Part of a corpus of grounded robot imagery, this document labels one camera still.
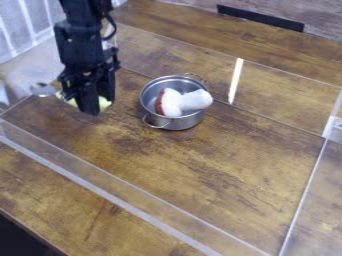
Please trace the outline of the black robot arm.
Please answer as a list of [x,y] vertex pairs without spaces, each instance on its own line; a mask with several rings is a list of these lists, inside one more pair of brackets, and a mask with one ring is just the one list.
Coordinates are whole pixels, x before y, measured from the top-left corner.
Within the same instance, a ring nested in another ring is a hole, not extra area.
[[54,25],[61,62],[65,70],[58,76],[62,95],[74,99],[79,110],[91,115],[101,113],[99,97],[115,101],[115,72],[121,68],[119,49],[103,48],[117,34],[102,36],[102,20],[117,27],[110,12],[111,0],[59,0],[66,19]]

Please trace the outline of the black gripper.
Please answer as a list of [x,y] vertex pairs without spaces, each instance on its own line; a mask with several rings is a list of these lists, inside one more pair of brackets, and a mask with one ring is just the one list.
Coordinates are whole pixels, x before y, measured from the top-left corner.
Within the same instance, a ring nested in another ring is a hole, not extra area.
[[101,24],[73,25],[67,20],[54,26],[61,62],[65,64],[58,80],[67,99],[75,98],[79,110],[98,115],[99,96],[115,101],[115,72],[121,68],[119,49],[103,48],[107,37],[101,35]]

